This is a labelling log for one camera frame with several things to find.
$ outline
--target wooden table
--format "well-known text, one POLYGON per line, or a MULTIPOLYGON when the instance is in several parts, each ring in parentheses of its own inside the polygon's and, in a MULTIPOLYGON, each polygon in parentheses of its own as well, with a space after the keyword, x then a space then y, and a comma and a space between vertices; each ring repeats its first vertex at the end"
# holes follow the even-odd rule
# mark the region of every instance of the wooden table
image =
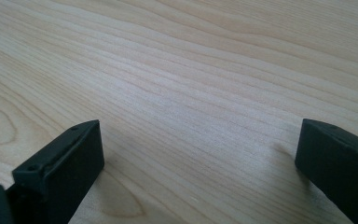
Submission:
POLYGON ((0 0, 0 183, 101 122, 71 223, 350 223, 294 166, 303 118, 358 135, 358 1, 0 0))

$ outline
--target black object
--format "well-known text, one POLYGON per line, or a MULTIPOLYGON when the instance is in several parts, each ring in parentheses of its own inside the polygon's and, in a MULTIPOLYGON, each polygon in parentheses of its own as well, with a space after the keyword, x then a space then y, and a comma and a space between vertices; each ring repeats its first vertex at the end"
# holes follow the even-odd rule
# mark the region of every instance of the black object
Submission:
POLYGON ((296 167, 353 222, 358 223, 358 136, 304 119, 296 167))
POLYGON ((78 124, 13 170, 0 186, 0 223, 68 223, 103 169, 98 120, 78 124))

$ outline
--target black rubber pad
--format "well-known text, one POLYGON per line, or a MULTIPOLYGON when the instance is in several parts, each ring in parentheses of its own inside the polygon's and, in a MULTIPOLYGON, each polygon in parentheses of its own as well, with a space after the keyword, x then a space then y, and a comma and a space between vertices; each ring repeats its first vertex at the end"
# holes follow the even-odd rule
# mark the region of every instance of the black rubber pad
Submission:
POLYGON ((296 167, 353 222, 358 223, 358 136, 304 119, 296 167))

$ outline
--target screw hole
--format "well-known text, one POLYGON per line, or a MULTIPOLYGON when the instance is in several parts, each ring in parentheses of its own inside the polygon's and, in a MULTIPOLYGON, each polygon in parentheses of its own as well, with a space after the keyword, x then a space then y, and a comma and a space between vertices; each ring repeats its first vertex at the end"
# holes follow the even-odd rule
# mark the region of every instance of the screw hole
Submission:
POLYGON ((39 169, 39 165, 32 165, 27 168, 28 171, 36 171, 39 169))

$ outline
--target wooden tabletop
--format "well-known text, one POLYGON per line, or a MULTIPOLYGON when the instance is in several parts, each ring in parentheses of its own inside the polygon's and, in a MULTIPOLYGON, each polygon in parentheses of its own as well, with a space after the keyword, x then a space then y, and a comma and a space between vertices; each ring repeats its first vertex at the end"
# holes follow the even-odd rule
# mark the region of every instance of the wooden tabletop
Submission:
POLYGON ((296 170, 303 118, 358 135, 358 1, 0 0, 0 184, 101 122, 71 223, 351 223, 296 170))

